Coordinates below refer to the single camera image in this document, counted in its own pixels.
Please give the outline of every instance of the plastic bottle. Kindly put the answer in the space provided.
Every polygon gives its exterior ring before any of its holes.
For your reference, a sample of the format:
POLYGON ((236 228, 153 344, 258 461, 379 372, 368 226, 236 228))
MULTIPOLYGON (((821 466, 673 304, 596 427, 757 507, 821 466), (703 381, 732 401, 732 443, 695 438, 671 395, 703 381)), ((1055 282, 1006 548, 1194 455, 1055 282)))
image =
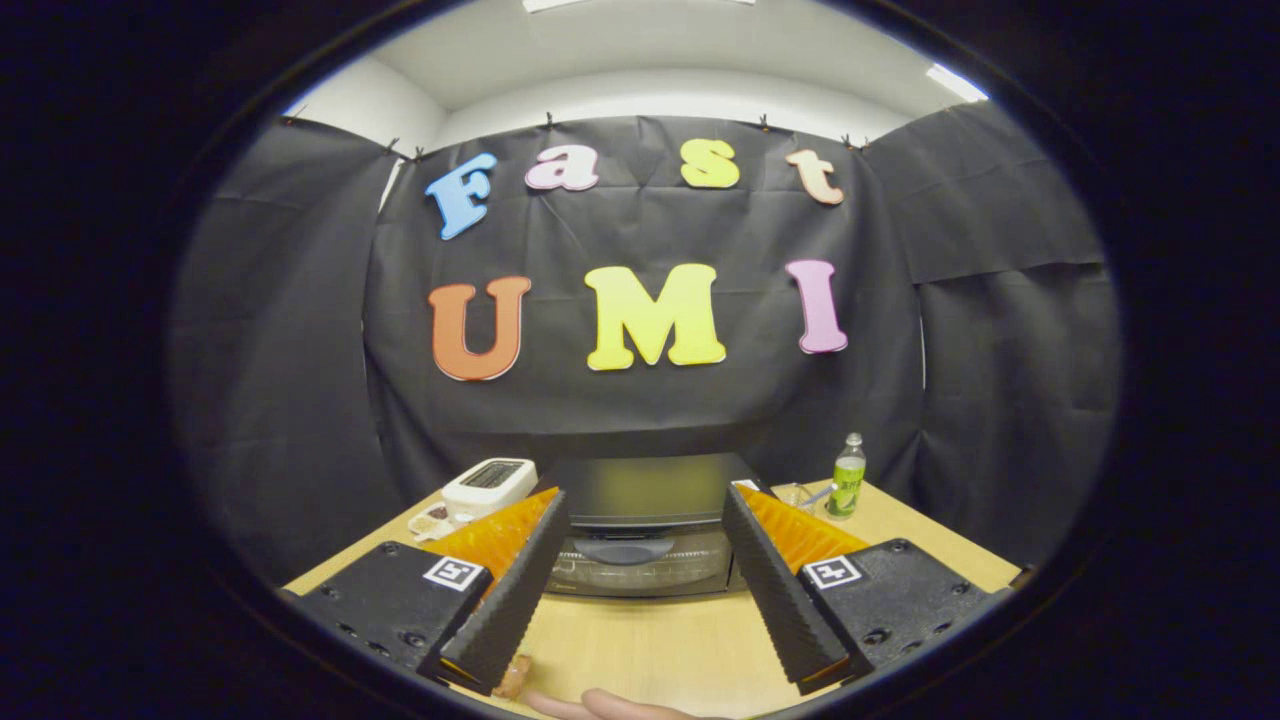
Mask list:
POLYGON ((827 512, 836 518, 847 518, 858 506, 858 493, 863 489, 863 475, 867 474, 867 456, 863 455, 863 436, 849 433, 845 450, 836 456, 836 473, 832 475, 831 497, 827 498, 827 512))

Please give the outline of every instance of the human hand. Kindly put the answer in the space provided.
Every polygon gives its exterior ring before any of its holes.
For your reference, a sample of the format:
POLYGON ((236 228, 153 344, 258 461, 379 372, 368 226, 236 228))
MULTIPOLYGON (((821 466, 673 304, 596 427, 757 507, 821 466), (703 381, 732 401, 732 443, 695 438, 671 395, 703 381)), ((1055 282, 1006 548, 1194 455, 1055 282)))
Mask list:
POLYGON ((548 697, 538 691, 525 691, 521 700, 538 712, 558 720, 726 720, 700 719, 673 707, 631 702, 599 688, 582 693, 581 703, 548 697))

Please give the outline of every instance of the wooden table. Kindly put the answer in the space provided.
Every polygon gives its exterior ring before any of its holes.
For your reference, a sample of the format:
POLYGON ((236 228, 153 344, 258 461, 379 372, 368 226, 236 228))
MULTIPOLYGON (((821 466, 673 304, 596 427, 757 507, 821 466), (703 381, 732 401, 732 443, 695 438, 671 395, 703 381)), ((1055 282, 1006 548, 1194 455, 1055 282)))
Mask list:
MULTIPOLYGON (((817 492, 829 482, 805 487, 817 492)), ((408 519, 438 500, 439 493, 431 493, 285 588, 306 593, 385 541, 413 544, 408 519)), ((824 519, 870 544, 906 538, 987 592, 1009 585, 1019 571, 870 483, 863 483, 858 510, 850 518, 824 519)), ((576 701, 582 691, 599 687, 700 716, 748 717, 835 689, 801 698, 787 683, 748 592, 687 600, 547 594, 520 652, 534 659, 526 687, 549 696, 576 701)), ((454 689, 512 712, 545 717, 518 702, 454 689)))

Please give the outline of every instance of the oven door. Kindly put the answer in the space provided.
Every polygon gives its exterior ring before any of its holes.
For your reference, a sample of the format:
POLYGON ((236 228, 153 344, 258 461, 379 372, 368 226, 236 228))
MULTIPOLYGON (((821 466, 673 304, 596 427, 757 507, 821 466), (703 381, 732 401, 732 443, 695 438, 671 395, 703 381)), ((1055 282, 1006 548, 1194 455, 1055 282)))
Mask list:
POLYGON ((676 597, 724 592, 732 550, 716 525, 591 532, 575 528, 547 592, 593 597, 676 597))

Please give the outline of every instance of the orange letter u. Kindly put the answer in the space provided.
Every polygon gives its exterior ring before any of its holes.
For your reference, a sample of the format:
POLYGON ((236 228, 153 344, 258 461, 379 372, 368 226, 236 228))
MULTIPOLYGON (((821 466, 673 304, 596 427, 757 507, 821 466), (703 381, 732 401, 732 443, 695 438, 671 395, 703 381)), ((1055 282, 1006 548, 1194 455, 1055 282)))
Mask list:
POLYGON ((467 350, 467 302, 476 288, 447 284, 431 291, 426 301, 435 309, 431 329, 431 355, 442 373, 456 380, 492 380, 516 364, 520 355, 521 299, 532 282, 513 275, 489 283, 485 292, 494 299, 494 340, 489 352, 467 350))

